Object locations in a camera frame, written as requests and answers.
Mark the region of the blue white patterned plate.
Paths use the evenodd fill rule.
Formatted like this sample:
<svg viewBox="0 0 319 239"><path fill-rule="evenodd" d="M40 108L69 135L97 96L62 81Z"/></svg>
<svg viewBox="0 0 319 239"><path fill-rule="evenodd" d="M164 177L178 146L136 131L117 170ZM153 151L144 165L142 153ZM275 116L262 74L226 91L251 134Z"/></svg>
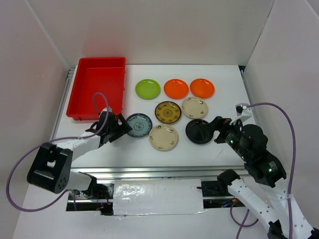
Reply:
<svg viewBox="0 0 319 239"><path fill-rule="evenodd" d="M150 117L142 113L130 115L126 122L132 128L128 135L135 138L147 136L153 128Z"/></svg>

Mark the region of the black plate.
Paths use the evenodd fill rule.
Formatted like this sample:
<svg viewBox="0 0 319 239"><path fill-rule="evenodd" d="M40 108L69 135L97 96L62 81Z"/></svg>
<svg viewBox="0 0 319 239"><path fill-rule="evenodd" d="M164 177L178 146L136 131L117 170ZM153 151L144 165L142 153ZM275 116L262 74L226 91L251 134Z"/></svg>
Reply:
<svg viewBox="0 0 319 239"><path fill-rule="evenodd" d="M207 144L213 139L211 124L203 119L191 120L185 128L187 138L195 144Z"/></svg>

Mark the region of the brown yellow patterned plate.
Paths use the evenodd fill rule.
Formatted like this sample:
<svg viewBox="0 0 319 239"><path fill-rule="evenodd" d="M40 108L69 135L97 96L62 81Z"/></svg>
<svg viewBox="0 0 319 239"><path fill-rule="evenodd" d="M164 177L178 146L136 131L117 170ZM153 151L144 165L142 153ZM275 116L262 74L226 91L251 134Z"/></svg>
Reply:
<svg viewBox="0 0 319 239"><path fill-rule="evenodd" d="M156 118L165 124L176 123L181 118L181 114L181 108L175 102L164 101L155 107Z"/></svg>

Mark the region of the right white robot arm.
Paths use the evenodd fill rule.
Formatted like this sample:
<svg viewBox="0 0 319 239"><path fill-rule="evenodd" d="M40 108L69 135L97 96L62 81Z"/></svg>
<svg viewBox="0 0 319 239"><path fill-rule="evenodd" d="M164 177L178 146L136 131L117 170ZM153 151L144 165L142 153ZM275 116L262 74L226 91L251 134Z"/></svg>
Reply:
<svg viewBox="0 0 319 239"><path fill-rule="evenodd" d="M307 221L290 193L287 173L280 160L267 150L268 138L259 126L243 125L239 119L233 121L223 117L211 122L196 119L191 133L197 143L209 142L217 133L214 142L229 145L243 160L259 192L250 188L232 169L217 176L217 190L222 195L237 198L263 225L269 239L319 237L318 229Z"/></svg>

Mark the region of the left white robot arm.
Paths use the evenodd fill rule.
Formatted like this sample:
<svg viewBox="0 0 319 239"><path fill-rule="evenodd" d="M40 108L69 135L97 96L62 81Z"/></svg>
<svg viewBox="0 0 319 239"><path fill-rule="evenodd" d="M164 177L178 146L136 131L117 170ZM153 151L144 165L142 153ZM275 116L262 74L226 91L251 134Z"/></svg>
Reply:
<svg viewBox="0 0 319 239"><path fill-rule="evenodd" d="M84 172L72 172L71 164L80 156L111 143L130 132L132 128L122 114L103 111L99 120L78 137L54 144L43 143L27 175L27 182L55 194L76 190L88 199L107 187L97 178Z"/></svg>

